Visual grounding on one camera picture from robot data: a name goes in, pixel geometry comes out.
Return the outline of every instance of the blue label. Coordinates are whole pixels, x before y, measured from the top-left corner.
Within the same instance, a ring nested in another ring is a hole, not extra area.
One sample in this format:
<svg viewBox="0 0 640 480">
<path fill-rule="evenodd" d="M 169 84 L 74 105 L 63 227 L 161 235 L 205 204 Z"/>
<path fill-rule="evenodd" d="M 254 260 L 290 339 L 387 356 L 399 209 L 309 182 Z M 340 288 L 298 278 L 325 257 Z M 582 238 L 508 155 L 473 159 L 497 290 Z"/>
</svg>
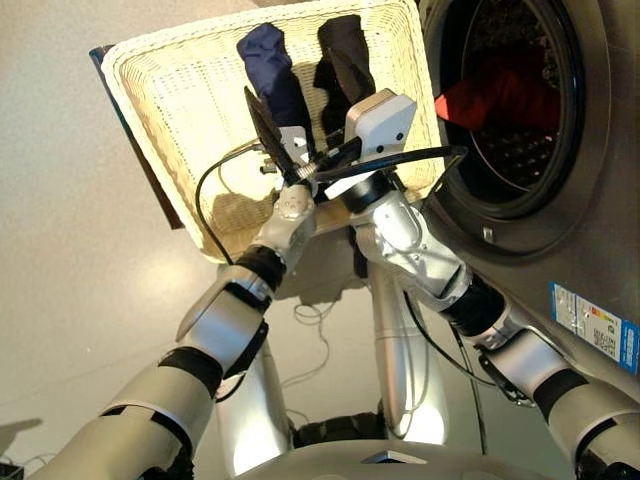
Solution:
<svg viewBox="0 0 640 480">
<path fill-rule="evenodd" d="M 638 371 L 638 348 L 640 346 L 640 328 L 633 323 L 622 321 L 620 337 L 620 365 L 635 374 Z"/>
<path fill-rule="evenodd" d="M 549 282 L 551 318 L 589 342 L 625 370 L 636 374 L 640 327 L 589 302 L 561 285 Z"/>
</svg>

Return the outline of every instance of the white wicker basket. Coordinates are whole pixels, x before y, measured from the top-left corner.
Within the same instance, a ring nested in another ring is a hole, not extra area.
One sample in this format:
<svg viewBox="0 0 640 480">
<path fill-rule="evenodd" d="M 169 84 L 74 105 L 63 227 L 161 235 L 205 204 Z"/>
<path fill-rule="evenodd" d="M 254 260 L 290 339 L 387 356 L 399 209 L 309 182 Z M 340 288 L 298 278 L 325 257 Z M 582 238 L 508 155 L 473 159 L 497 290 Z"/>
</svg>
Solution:
<svg viewBox="0 0 640 480">
<path fill-rule="evenodd" d="M 285 33 L 287 52 L 323 147 L 320 112 L 324 90 L 313 87 L 321 52 L 318 28 L 330 18 L 357 14 L 369 47 L 376 87 L 418 103 L 406 149 L 439 145 L 431 83 L 413 0 L 328 0 L 277 6 L 198 21 L 119 43 L 102 70 L 111 93 L 145 157 L 200 250 L 221 256 L 195 211 L 202 172 L 227 151 L 255 138 L 243 86 L 250 86 L 236 43 L 271 22 Z M 240 254 L 271 213 L 273 178 L 259 172 L 263 157 L 249 153 L 211 175 L 203 187 L 205 217 L 232 256 Z M 402 165 L 400 178 L 411 199 L 424 197 L 442 161 Z M 337 202 L 321 209 L 322 228 L 346 222 Z"/>
</svg>

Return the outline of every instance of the red garment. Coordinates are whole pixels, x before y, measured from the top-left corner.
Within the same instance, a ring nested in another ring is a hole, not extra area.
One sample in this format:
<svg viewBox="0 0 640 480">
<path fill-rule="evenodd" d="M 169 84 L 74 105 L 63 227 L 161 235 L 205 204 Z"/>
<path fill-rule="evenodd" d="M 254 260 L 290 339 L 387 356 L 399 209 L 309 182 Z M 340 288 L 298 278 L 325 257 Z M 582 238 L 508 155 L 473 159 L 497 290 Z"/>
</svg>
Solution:
<svg viewBox="0 0 640 480">
<path fill-rule="evenodd" d="M 480 59 L 472 74 L 436 98 L 438 116 L 471 131 L 485 125 L 556 130 L 560 92 L 541 76 L 543 55 L 525 47 Z"/>
</svg>

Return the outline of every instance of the laundry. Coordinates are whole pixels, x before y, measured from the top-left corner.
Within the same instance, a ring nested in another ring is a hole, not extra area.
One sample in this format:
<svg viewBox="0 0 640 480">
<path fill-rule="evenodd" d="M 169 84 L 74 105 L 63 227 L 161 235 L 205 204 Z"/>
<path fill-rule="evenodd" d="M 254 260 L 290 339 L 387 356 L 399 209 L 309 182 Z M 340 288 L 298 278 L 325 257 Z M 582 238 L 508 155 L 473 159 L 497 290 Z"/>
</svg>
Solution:
<svg viewBox="0 0 640 480">
<path fill-rule="evenodd" d="M 483 55 L 471 74 L 436 98 L 436 113 L 471 131 L 486 125 L 555 131 L 560 93 L 541 75 L 543 54 L 525 46 Z"/>
<path fill-rule="evenodd" d="M 369 49 L 358 15 L 346 15 L 325 22 L 318 30 L 322 59 L 316 67 L 313 86 L 327 91 L 322 111 L 322 128 L 329 147 L 344 140 L 347 112 L 351 106 L 376 92 L 369 71 Z"/>
<path fill-rule="evenodd" d="M 251 30 L 237 44 L 247 76 L 278 127 L 302 126 L 309 153 L 315 153 L 309 110 L 300 82 L 291 70 L 284 33 L 270 23 Z"/>
</svg>

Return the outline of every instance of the floor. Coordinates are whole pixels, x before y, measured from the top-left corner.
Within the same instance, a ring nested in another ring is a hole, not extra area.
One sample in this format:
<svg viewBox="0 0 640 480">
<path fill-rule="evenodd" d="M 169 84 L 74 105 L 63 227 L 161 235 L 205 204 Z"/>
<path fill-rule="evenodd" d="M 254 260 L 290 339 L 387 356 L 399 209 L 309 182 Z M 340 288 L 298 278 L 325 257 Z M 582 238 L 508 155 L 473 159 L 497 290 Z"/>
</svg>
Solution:
<svg viewBox="0 0 640 480">
<path fill-rule="evenodd" d="M 0 454 L 27 462 L 29 472 L 36 456 L 59 451 L 171 346 L 183 313 L 216 276 L 186 232 L 169 229 L 87 52 L 252 7 L 247 0 L 0 6 Z M 324 354 L 317 332 L 293 320 L 295 303 L 277 302 L 267 316 L 283 379 Z M 344 294 L 326 322 L 330 361 L 285 392 L 290 408 L 312 420 L 375 408 L 370 316 L 366 290 Z M 468 382 L 442 368 L 449 442 L 477 451 Z M 570 478 L 537 412 L 495 392 L 484 397 L 490 453 Z M 215 425 L 196 464 L 199 478 L 222 478 Z"/>
</svg>

